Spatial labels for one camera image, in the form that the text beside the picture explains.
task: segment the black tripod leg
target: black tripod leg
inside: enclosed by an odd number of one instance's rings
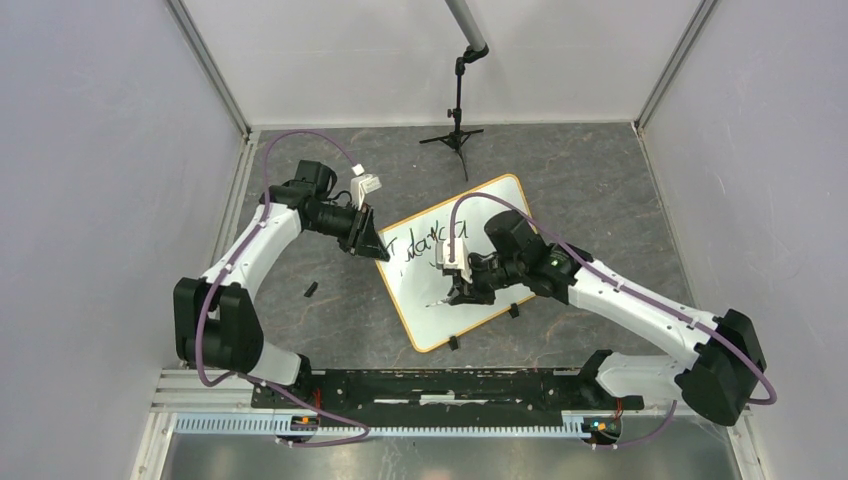
[[[445,138],[448,138],[448,137],[447,137],[447,135],[442,136],[442,137],[433,137],[433,138],[428,138],[428,139],[426,139],[426,140],[420,140],[418,143],[419,143],[420,145],[423,145],[423,144],[425,144],[425,143],[440,142],[440,141],[443,141]]]
[[[467,142],[468,139],[471,138],[471,135],[474,135],[475,133],[483,133],[483,129],[481,128],[480,130],[472,130],[470,132],[462,132],[462,141],[459,142],[459,145],[460,146],[465,145],[465,142]]]
[[[462,145],[457,147],[456,154],[459,155],[459,160],[462,161],[462,173],[465,174],[465,181],[468,181],[468,168],[465,166],[465,155],[462,154]]]

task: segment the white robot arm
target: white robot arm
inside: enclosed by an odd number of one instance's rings
[[[253,308],[271,266],[304,230],[335,237],[341,250],[351,255],[389,260],[374,228],[373,210],[363,201],[365,193],[379,187],[376,177],[355,177],[352,201],[345,206],[328,198],[336,178],[328,167],[302,160],[293,180],[269,189],[267,214],[264,205],[257,207],[250,224],[219,262],[200,278],[183,278],[177,283],[174,321],[181,359],[195,361],[198,322],[204,319],[204,363],[297,388],[298,376],[309,369],[308,361],[267,342]],[[232,258],[238,260],[231,264]],[[226,275],[215,290],[211,308],[204,311],[212,279],[222,270]]]
[[[649,340],[666,353],[626,356],[599,351],[583,373],[613,397],[639,395],[683,400],[693,410],[722,425],[734,425],[758,377],[737,354],[717,342],[718,332],[758,368],[766,364],[751,320],[729,310],[724,317],[669,300],[614,272],[576,247],[572,256],[557,244],[547,244],[527,219],[514,210],[501,212],[484,230],[495,252],[467,253],[460,239],[436,249],[436,266],[453,279],[448,305],[491,305],[495,292],[515,284],[536,295],[602,315]],[[450,242],[457,242],[451,260]],[[669,312],[685,312],[691,323]]]

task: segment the gray floor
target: gray floor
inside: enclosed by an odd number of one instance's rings
[[[626,417],[624,439],[657,419]],[[372,438],[331,449],[293,450],[264,436],[177,435],[164,479],[689,479],[741,478],[725,429],[678,417],[640,447],[592,452],[574,439]]]
[[[521,180],[534,217],[621,274],[691,303],[650,172],[627,124],[487,126],[465,146],[470,181],[441,144],[418,145],[448,127],[329,130],[383,188],[369,195],[377,227],[402,220],[504,173]],[[239,220],[249,221],[262,190],[263,133]],[[272,183],[294,175],[299,159],[339,173],[350,169],[317,137],[282,140],[271,153]],[[303,292],[319,282],[314,296]],[[374,262],[343,254],[335,240],[306,232],[268,274],[256,308],[269,341],[307,355],[318,368],[579,366],[596,349],[657,353],[651,344],[596,315],[549,299],[521,306],[460,338],[461,348],[417,353]]]

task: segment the white wall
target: white wall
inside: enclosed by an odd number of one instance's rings
[[[186,0],[254,125],[448,124],[467,43],[441,0]],[[468,1],[469,123],[632,120],[698,0]]]
[[[848,4],[721,2],[646,142],[702,306],[756,322],[774,478],[842,479]]]
[[[3,2],[0,45],[0,478],[127,478],[240,136],[164,2]]]

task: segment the black mounting plate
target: black mounting plate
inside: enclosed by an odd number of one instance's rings
[[[579,369],[498,368],[313,371],[321,408],[372,427],[560,426],[563,410],[615,410],[615,398]],[[476,400],[463,405],[433,395]],[[318,396],[310,401],[314,404]],[[254,390],[253,408],[297,408],[268,388]],[[623,399],[641,410],[641,397]],[[324,426],[342,423],[322,418]]]

